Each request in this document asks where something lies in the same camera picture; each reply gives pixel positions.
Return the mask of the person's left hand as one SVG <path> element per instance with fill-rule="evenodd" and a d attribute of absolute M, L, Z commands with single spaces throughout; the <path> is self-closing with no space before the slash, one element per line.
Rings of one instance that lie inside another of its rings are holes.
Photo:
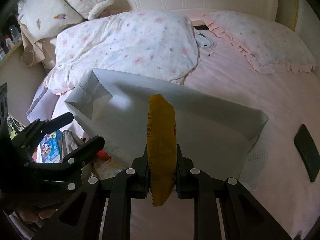
<path fill-rule="evenodd" d="M 52 215 L 56 212 L 55 209 L 45 210 L 41 212 L 31 212 L 29 210 L 24 209 L 16 209 L 16 213 L 21 217 L 21 219 L 28 223 L 36 223 L 39 220 L 44 220 L 52 217 Z"/>

